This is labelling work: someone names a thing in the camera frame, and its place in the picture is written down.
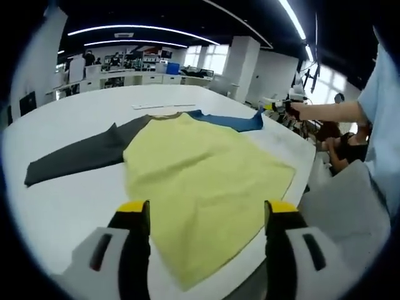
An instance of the black shirt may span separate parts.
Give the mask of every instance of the black shirt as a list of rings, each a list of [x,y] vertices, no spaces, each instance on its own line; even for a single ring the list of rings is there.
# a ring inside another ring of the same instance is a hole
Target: black shirt
[[[111,59],[111,66],[119,66],[119,63],[120,63],[121,61],[120,61],[120,59],[119,59],[119,57],[117,57],[117,56],[114,56],[112,59]]]
[[[337,157],[342,159],[347,159],[348,163],[351,164],[353,161],[359,159],[360,161],[365,161],[367,155],[368,145],[350,145],[349,138],[351,138],[353,133],[346,133],[340,137],[340,146],[336,148]]]
[[[95,60],[94,55],[91,53],[86,53],[84,56],[84,59],[85,59],[85,66],[93,65],[94,60]]]

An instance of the black ceiling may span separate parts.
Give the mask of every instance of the black ceiling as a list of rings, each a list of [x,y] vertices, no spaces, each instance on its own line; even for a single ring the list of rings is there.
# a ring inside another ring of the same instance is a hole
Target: black ceiling
[[[290,18],[278,0],[212,0],[253,27],[278,53],[306,58],[304,45]],[[318,20],[318,58],[363,86],[376,56],[369,14],[359,1],[289,0],[288,1],[314,49],[316,14]],[[216,41],[230,43],[235,35],[251,35],[262,46],[263,40],[238,20],[203,0],[98,1],[60,0],[69,16],[60,49],[65,55],[81,52],[84,43],[115,39],[114,33],[134,32],[133,39],[166,41],[183,45],[207,45],[193,37],[151,29],[103,29],[75,36],[67,33],[80,29],[115,24],[139,24],[186,31]]]

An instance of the led light strip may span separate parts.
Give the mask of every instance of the led light strip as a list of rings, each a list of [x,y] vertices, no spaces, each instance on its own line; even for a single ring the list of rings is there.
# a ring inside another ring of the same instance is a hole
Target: led light strip
[[[302,29],[302,27],[300,25],[298,17],[295,15],[292,7],[289,5],[288,0],[279,0],[279,2],[282,4],[283,8],[285,9],[287,14],[289,15],[289,18],[292,21],[294,27],[296,28],[297,33],[299,34],[300,38],[302,40],[305,40],[306,39],[306,35],[304,33],[304,30]],[[307,55],[308,55],[308,59],[313,63],[314,62],[313,54],[311,52],[310,46],[308,46],[308,45],[306,45],[306,52],[307,52]]]
[[[313,54],[311,53],[311,48],[308,45],[306,45],[306,52],[308,55],[308,59],[313,63],[314,62]]]
[[[92,45],[106,44],[106,43],[124,43],[124,42],[127,42],[127,43],[135,42],[135,43],[165,44],[165,45],[170,45],[170,46],[177,46],[177,47],[187,48],[187,46],[185,46],[185,45],[174,44],[173,42],[148,41],[146,39],[114,39],[114,40],[111,40],[111,41],[89,42],[89,43],[85,44],[84,46],[92,46]]]
[[[249,28],[254,34],[256,34],[260,39],[262,39],[268,46],[266,49],[274,49],[273,45],[271,45],[270,42],[268,42],[261,34],[259,34],[253,27],[251,27],[248,23],[246,23],[244,20],[242,20],[240,17],[238,17],[237,15],[231,13],[230,11],[228,11],[227,9],[223,8],[222,6],[210,1],[210,0],[203,0],[205,3],[208,3],[212,6],[214,6],[215,8],[218,8],[219,10],[223,11],[224,13],[230,15],[232,18],[238,20],[240,23],[242,23],[243,25],[245,25],[247,28]]]
[[[93,31],[93,30],[99,30],[99,29],[109,29],[109,28],[144,28],[144,29],[155,29],[155,30],[163,30],[163,31],[169,31],[172,33],[179,33],[179,34],[184,34],[185,36],[191,36],[192,38],[197,38],[197,39],[202,39],[203,41],[209,42],[214,45],[220,45],[217,42],[214,42],[210,39],[206,39],[205,37],[197,36],[195,34],[191,34],[188,32],[180,31],[180,30],[175,30],[175,29],[170,29],[170,28],[165,28],[165,27],[156,27],[156,26],[147,26],[147,25],[108,25],[108,26],[98,26],[98,27],[92,27],[92,28],[86,28],[78,31],[73,31],[68,34],[68,36],[73,36],[75,34],[79,33],[86,33],[88,31]]]
[[[304,34],[304,31],[300,25],[298,17],[295,15],[295,13],[294,13],[292,7],[289,5],[288,1],[287,0],[279,0],[279,2],[282,4],[283,8],[289,15],[290,20],[292,20],[292,23],[293,23],[294,27],[296,28],[297,32],[299,33],[300,38],[306,39],[306,35]]]

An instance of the white table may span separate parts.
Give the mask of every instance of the white table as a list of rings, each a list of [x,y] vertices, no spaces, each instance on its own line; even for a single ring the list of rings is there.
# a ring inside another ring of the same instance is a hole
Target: white table
[[[133,104],[196,104],[134,110]],[[86,92],[49,103],[21,117],[4,132],[4,172],[11,211],[28,248],[44,271],[62,273],[73,249],[97,227],[106,227],[116,209],[129,201],[124,166],[118,164],[35,184],[24,185],[31,161],[61,147],[118,126],[143,114],[172,114],[202,109],[204,114],[250,118],[255,111],[198,86],[128,86]],[[263,116],[264,128],[243,134],[296,168],[285,200],[299,204],[313,165],[315,148],[282,125]],[[221,300],[261,264],[264,231],[228,264],[187,292],[168,273],[151,242],[149,291],[152,300]]]

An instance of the garment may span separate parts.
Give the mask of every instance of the garment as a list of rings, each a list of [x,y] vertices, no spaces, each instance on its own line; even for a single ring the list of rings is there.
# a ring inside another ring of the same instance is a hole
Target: garment
[[[340,145],[336,149],[337,157],[340,160],[346,159],[349,164],[357,159],[364,161],[368,149],[368,144],[350,145],[349,138],[351,138],[353,135],[354,134],[351,134],[350,132],[343,134],[340,137]]]
[[[93,65],[94,60],[95,60],[94,55],[91,53],[86,53],[84,56],[84,59],[85,59],[85,66]]]
[[[243,131],[259,130],[263,128],[263,118],[260,109],[251,119],[239,119],[238,117],[221,117],[212,114],[204,115],[200,109],[197,111],[189,111],[187,114],[198,121],[205,121],[216,125],[227,126],[241,133]]]
[[[114,56],[113,58],[111,58],[111,63],[110,65],[113,67],[119,66],[119,64],[121,63],[121,60],[119,59],[119,57]]]
[[[263,119],[258,114],[251,119],[208,115],[203,121],[213,124],[223,123],[225,126],[231,125],[235,130],[250,131],[263,127]],[[123,151],[152,118],[146,115],[119,127],[114,124],[104,133],[75,142],[31,162],[24,183],[31,186],[49,179],[122,163]]]
[[[382,45],[375,69],[358,101],[373,124],[365,163],[385,197],[389,214],[396,216],[400,203],[400,74]]]
[[[183,290],[245,247],[264,225],[264,201],[282,199],[294,176],[247,136],[188,114],[152,119],[124,162],[127,194],[150,200],[152,240]]]

